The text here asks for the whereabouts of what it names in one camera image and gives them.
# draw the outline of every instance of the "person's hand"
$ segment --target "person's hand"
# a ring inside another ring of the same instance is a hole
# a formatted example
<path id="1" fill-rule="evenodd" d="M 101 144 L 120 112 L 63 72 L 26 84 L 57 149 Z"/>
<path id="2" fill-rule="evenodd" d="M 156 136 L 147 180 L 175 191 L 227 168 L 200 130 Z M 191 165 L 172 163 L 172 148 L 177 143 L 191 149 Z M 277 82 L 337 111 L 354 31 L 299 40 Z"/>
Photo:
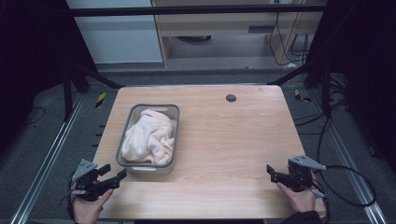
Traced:
<path id="1" fill-rule="evenodd" d="M 77 197 L 73 202 L 73 211 L 75 221 L 79 224 L 94 224 L 99 218 L 99 214 L 103 210 L 103 204 L 107 202 L 113 193 L 113 189 L 109 189 L 97 201 L 88 202 Z"/>
<path id="2" fill-rule="evenodd" d="M 284 192 L 290 200 L 291 207 L 295 212 L 309 212 L 315 210 L 315 195 L 307 189 L 301 192 L 294 192 L 282 183 L 277 182 L 277 187 Z"/>

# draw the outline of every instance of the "table top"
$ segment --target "table top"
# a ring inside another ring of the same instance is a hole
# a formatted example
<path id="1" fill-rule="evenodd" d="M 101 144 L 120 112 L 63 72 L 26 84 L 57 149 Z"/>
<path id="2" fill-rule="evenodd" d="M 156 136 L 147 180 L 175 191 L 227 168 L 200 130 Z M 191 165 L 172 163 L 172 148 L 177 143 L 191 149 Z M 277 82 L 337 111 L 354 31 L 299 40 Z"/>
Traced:
<path id="1" fill-rule="evenodd" d="M 228 102 L 226 96 L 236 96 Z M 137 104 L 180 109 L 175 168 L 169 175 L 123 179 L 100 218 L 283 218 L 293 212 L 265 166 L 287 173 L 289 157 L 304 154 L 278 86 L 156 86 L 119 90 L 93 162 L 116 162 L 122 132 Z M 322 201 L 317 211 L 324 215 Z"/>

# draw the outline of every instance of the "white cloth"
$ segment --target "white cloth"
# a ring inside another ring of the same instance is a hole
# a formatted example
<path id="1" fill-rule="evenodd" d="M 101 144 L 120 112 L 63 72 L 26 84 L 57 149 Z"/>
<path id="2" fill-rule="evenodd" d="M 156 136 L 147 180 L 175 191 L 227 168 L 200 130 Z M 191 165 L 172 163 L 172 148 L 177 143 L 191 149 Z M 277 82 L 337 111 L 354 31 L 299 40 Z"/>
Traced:
<path id="1" fill-rule="evenodd" d="M 125 134 L 122 157 L 127 161 L 151 161 L 166 164 L 172 154 L 175 138 L 171 120 L 163 113 L 146 109 L 139 121 Z"/>

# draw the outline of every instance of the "white cabinet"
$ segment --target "white cabinet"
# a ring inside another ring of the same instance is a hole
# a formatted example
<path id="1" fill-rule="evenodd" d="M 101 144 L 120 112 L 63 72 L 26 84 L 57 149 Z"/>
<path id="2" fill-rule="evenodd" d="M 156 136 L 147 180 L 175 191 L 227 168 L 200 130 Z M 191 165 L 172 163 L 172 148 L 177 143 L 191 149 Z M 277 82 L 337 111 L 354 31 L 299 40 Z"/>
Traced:
<path id="1" fill-rule="evenodd" d="M 67 0 L 67 4 L 70 8 L 151 7 L 149 0 Z M 75 19 L 98 67 L 163 62 L 153 16 Z"/>

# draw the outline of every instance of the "sleeve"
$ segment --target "sleeve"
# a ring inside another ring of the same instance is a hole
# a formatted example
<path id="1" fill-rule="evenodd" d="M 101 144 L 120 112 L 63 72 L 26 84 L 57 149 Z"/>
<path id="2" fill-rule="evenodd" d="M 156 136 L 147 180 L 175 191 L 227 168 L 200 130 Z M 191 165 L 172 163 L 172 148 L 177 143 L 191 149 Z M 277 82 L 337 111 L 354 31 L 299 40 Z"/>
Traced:
<path id="1" fill-rule="evenodd" d="M 298 212 L 293 214 L 292 216 L 286 218 L 281 224 L 292 224 L 292 223 L 301 223 L 301 224 L 322 224 L 323 222 L 320 219 L 320 216 L 317 211 L 310 212 Z"/>

